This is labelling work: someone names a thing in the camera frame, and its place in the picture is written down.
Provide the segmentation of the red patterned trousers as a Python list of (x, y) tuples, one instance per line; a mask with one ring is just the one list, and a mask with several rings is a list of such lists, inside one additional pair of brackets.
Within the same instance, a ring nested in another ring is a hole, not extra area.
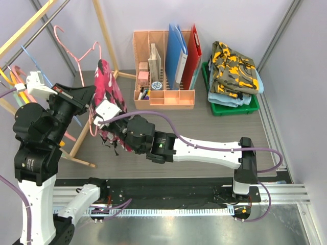
[[(123, 113), (127, 113), (127, 106), (124, 101), (121, 90), (116, 82), (116, 79), (111, 71), (109, 63), (100, 59), (97, 64), (95, 71), (95, 82), (96, 90), (91, 101), (90, 116), (95, 118), (96, 116), (96, 107), (103, 101), (108, 100), (112, 104), (115, 104)], [(118, 146), (118, 143), (122, 148), (127, 152), (132, 152), (131, 147), (124, 144), (123, 140), (117, 136), (115, 133), (111, 133), (104, 130), (105, 127), (97, 127), (96, 132), (102, 138), (102, 143), (108, 143), (114, 146), (114, 149)]]

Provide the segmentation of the pink wire hanger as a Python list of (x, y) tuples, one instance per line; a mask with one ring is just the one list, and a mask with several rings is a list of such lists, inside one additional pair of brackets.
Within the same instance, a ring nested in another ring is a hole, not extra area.
[(83, 74), (82, 74), (82, 69), (81, 69), (81, 65), (80, 62), (91, 52), (94, 51), (96, 46), (99, 47), (99, 61), (97, 63), (97, 67), (96, 67), (96, 71), (95, 71), (95, 85), (96, 85), (96, 90), (94, 93), (94, 108), (90, 110), (89, 112), (89, 131), (90, 134), (95, 137), (97, 136), (100, 128), (97, 124), (95, 124), (95, 131), (92, 130), (92, 122), (91, 122), (91, 118), (95, 115), (95, 106), (97, 106), (104, 98), (105, 98), (105, 86), (104, 86), (104, 75), (105, 75), (105, 68), (107, 66), (107, 61), (102, 59), (102, 47), (101, 45), (96, 41), (93, 46), (91, 48), (89, 48), (86, 53), (84, 55), (82, 55), (80, 58), (77, 58), (64, 44), (63, 42), (60, 40), (58, 34), (57, 34), (57, 30), (60, 30), (62, 32), (64, 32), (64, 30), (59, 27), (58, 25), (53, 27), (54, 30), (54, 34), (55, 37), (57, 39), (57, 41), (59, 42), (59, 44), (64, 48), (64, 50), (75, 60), (75, 62), (77, 63), (78, 66), (78, 71), (80, 74), (80, 79), (81, 79), (81, 83), (82, 86), (85, 86), (84, 84), (84, 79), (83, 79)]

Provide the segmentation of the yellow hanger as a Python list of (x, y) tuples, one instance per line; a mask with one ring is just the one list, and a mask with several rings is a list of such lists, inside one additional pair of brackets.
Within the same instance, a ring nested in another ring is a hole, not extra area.
[[(1, 76), (10, 84), (12, 87), (14, 87), (16, 84), (18, 84), (17, 80), (14, 79), (13, 81), (9, 79), (5, 73), (1, 70)], [(21, 97), (21, 99), (24, 101), (25, 104), (34, 102), (36, 103), (37, 101), (31, 96), (27, 95), (27, 92), (17, 92), (18, 95)]]

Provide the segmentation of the olive yellow patterned trousers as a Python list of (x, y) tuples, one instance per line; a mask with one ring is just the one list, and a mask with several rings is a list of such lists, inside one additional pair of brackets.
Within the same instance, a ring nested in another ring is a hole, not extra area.
[(254, 61), (223, 42), (215, 41), (212, 44), (211, 71), (209, 91), (213, 94), (243, 99), (246, 95), (259, 93)]

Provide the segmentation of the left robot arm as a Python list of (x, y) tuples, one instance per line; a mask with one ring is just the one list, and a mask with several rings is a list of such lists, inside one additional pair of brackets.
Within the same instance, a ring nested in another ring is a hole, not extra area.
[(13, 131), (20, 146), (14, 170), (27, 212), (21, 244), (69, 244), (84, 212), (94, 202), (108, 200), (106, 181), (89, 178), (66, 207), (53, 212), (53, 190), (62, 155), (60, 141), (73, 117), (87, 111), (95, 90), (94, 85), (71, 88), (55, 84), (50, 89), (48, 109), (29, 103), (15, 113)]

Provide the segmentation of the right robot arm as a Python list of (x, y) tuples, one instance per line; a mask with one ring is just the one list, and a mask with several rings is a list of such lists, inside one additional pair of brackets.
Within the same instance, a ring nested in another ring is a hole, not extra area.
[(177, 132), (157, 131), (155, 124), (140, 115), (116, 116), (104, 128), (116, 133), (123, 145), (154, 163), (196, 161), (233, 169), (232, 188), (221, 201), (227, 202), (229, 198), (244, 201), (250, 196), (250, 186), (258, 181), (256, 152), (248, 137), (227, 143), (190, 139)]

